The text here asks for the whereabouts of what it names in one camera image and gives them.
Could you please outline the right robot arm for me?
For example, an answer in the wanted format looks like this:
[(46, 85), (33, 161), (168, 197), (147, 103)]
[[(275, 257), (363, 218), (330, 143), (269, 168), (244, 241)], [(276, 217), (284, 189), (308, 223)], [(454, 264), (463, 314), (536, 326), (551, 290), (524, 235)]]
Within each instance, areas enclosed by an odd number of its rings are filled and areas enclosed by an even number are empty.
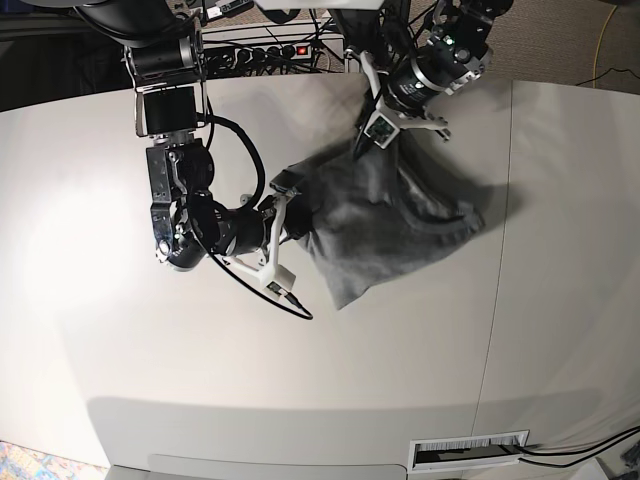
[[(213, 113), (206, 89), (205, 7), (185, 1), (83, 1), (74, 10), (124, 47), (135, 132), (152, 142), (146, 159), (159, 260), (189, 271), (205, 256), (238, 264), (240, 256), (259, 252), (262, 263), (249, 273), (276, 272), (288, 199), (263, 195), (266, 174), (254, 143), (237, 123)], [(255, 190), (237, 208), (214, 199), (210, 143), (196, 135), (200, 128), (218, 127), (236, 135), (256, 170)]]

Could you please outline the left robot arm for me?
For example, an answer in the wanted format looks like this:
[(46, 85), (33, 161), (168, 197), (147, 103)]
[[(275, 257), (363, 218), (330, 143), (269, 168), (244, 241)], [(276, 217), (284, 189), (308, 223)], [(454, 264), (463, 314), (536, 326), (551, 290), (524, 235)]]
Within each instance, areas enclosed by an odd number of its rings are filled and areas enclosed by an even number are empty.
[(452, 95), (480, 78), (492, 58), (486, 43), (496, 18), (511, 1), (439, 1), (426, 15), (427, 36), (390, 74), (386, 100), (408, 115), (420, 115), (441, 94)]

